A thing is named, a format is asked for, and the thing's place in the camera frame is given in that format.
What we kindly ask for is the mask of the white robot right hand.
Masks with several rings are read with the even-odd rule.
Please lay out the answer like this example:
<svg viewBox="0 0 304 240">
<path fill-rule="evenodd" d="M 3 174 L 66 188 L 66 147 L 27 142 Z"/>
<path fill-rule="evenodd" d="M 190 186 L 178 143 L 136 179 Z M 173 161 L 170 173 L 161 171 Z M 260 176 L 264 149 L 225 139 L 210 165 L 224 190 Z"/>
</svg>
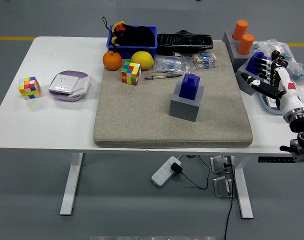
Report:
<svg viewBox="0 0 304 240">
<path fill-rule="evenodd" d="M 255 91 L 275 99 L 276 106 L 284 115 L 290 113 L 304 115 L 304 103 L 300 100 L 295 83 L 287 71 L 288 62 L 281 57 L 274 60 L 256 58 L 255 61 L 259 77 L 267 82 L 242 72 L 240 76 L 245 82 Z"/>
</svg>

